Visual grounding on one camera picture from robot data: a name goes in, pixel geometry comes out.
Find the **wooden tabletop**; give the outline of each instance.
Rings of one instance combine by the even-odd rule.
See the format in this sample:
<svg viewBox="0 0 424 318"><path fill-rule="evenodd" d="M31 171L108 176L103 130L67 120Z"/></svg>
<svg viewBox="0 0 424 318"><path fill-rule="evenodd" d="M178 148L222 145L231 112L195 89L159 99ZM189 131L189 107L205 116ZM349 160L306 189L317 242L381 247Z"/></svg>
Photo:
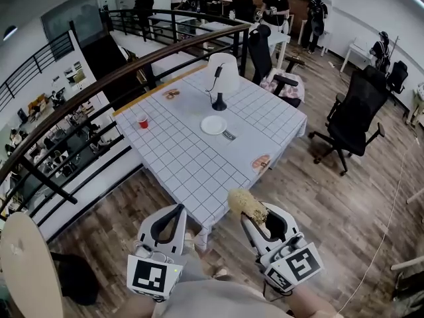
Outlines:
<svg viewBox="0 0 424 318"><path fill-rule="evenodd" d="M0 240L0 259L7 288L26 318L64 316L62 292L50 251L30 217L14 213Z"/></svg>

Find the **office chair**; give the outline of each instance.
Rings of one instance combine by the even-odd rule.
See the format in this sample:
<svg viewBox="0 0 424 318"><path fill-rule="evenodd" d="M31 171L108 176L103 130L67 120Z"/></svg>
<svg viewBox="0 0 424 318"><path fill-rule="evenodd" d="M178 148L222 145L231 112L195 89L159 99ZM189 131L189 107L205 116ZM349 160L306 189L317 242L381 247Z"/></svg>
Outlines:
<svg viewBox="0 0 424 318"><path fill-rule="evenodd" d="M400 94L405 89L405 86L403 86L403 82L408 77L408 67L402 62L395 62L393 64L393 70L391 74L387 78L387 84L389 86L390 93L393 95L393 99L395 101L396 106L396 99L395 99L395 92L397 94Z"/></svg>
<svg viewBox="0 0 424 318"><path fill-rule="evenodd" d="M315 131L309 133L309 138L317 135L331 144L331 148L322 157L316 157L313 162L319 164L322 158L336 150L344 168L340 175L344 176L347 166L343 150L349 152L349 158L353 154L363 156L365 148L378 135L386 135L381 123L378 123L378 130L368 140L365 134L388 95L384 73L372 66L368 66L363 72L354 72L346 97L341 93L337 94L336 102L327 117L330 136Z"/></svg>
<svg viewBox="0 0 424 318"><path fill-rule="evenodd" d="M286 58L289 62L286 71L273 69L268 48L270 35L271 30L266 25L259 25L250 32L248 48L255 68L252 82L298 108L305 99L305 87L302 79L291 73L297 65L304 66L305 62L296 58Z"/></svg>
<svg viewBox="0 0 424 318"><path fill-rule="evenodd" d="M230 4L230 11L234 10L236 19L254 23L256 5L253 0L233 0Z"/></svg>

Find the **chair base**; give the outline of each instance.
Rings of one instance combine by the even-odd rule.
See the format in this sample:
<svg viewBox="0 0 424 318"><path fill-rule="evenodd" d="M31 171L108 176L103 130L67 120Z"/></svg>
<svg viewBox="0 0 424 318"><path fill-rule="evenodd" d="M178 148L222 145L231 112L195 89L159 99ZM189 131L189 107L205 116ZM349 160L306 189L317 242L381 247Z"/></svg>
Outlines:
<svg viewBox="0 0 424 318"><path fill-rule="evenodd" d="M314 136L318 136L319 138L321 138L321 139L323 139L323 140L325 140L325 141L327 141L330 145L331 145L331 147L322 155L322 156L320 156L320 157L316 157L314 160L313 160L313 162L314 162L314 164L319 164L319 163L321 163L321 161L322 161L322 159L324 159L326 156L328 156L328 155L330 155L333 151L337 151L337 153L339 154L339 158L340 158L340 160L341 160L341 162L342 162L342 165L343 165L343 168L344 168L344 171L342 171L342 172L340 172L340 175L343 177L346 173L347 173L347 164L346 164L346 159L345 159L345 156L343 155L343 151L342 151L342 149L341 148L339 148L339 147L337 147L336 145L335 145L335 141L334 141L334 139L332 139L332 138L330 138L329 136L326 136L326 135L323 135L323 134L321 134L321 133L319 133L319 132L310 132L309 134L308 134L308 137L310 138L310 139L313 139L313 137ZM352 156L353 154L352 153L350 153L349 152L349 154L348 154L348 157L350 158L351 156Z"/></svg>

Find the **red cup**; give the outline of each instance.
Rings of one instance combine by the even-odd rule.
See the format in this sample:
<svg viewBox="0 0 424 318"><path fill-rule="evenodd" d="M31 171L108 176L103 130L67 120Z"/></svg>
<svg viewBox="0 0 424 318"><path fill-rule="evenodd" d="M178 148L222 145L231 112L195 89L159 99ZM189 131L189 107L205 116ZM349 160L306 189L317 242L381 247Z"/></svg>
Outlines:
<svg viewBox="0 0 424 318"><path fill-rule="evenodd" d="M137 121L138 121L138 124L140 125L140 127L142 129L148 128L148 120L147 120L147 114L146 113L140 114L137 117Z"/></svg>

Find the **fluorescent light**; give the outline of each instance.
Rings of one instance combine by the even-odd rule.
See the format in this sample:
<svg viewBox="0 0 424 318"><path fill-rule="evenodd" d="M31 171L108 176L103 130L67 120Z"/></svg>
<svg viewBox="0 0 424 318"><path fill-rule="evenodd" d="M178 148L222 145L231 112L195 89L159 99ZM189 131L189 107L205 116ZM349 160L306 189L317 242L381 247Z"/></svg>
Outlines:
<svg viewBox="0 0 424 318"><path fill-rule="evenodd" d="M16 26L7 27L5 35L3 36L3 41L6 41L7 39L9 39L17 30L18 28Z"/></svg>

